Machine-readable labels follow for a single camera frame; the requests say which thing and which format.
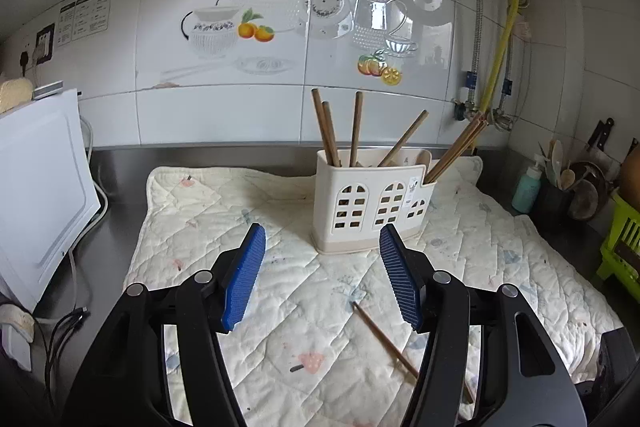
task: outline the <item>white quilted fabric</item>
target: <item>white quilted fabric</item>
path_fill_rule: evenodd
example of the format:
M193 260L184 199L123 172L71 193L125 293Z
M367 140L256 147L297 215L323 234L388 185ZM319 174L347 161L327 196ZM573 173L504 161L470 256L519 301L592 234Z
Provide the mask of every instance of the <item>white quilted fabric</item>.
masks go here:
M600 336L622 324L598 293L538 235L475 186L479 158L459 158L440 179L422 235L407 246L466 285L524 293L574 381L595 377ZM350 302L420 367L425 335L402 321L377 250L321 255L310 243L314 179L249 169L158 168L147 182L148 213L124 287L178 285L237 247L251 223L267 252L244 320L219 335L249 427L397 427L414 379L389 357ZM467 381L475 389L479 328L470 334ZM175 330L166 365L177 419L190 422ZM292 371L292 368L303 367ZM470 413L463 406L463 414Z

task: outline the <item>green plastic basket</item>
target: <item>green plastic basket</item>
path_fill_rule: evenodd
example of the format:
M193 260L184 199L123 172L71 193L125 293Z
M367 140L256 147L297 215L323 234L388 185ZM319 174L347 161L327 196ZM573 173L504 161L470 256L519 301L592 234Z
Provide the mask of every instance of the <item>green plastic basket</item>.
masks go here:
M623 200L618 192L613 193L613 200L616 203L616 210L613 214L609 235L600 247L602 264L596 274L603 280L612 274L615 275L634 299L640 303L638 272L614 252L618 241L622 241L640 255L640 212Z

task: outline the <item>utensil caddy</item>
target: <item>utensil caddy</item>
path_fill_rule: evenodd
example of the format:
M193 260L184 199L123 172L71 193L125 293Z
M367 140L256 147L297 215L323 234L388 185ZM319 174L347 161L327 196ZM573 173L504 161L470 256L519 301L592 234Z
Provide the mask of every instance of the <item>utensil caddy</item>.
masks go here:
M435 182L424 184L428 150L403 148L394 165L376 167L390 148L358 150L362 167L347 167L350 150L338 151L343 167L318 152L312 239L321 253L378 247L380 229L393 223L402 239L420 233Z

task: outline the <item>yellow sponge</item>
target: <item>yellow sponge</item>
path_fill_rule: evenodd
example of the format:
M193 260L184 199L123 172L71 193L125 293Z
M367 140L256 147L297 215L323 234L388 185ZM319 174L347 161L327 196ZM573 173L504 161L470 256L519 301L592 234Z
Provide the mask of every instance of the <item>yellow sponge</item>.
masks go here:
M31 100L33 84L28 78L16 78L0 84L0 114Z

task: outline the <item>black plug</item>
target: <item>black plug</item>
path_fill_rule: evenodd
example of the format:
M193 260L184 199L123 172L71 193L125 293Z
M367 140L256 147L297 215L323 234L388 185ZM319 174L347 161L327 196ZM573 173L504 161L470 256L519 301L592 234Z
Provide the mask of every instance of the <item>black plug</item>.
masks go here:
M22 66L22 76L27 73L27 64L29 64L29 54L22 52L20 54L20 65Z

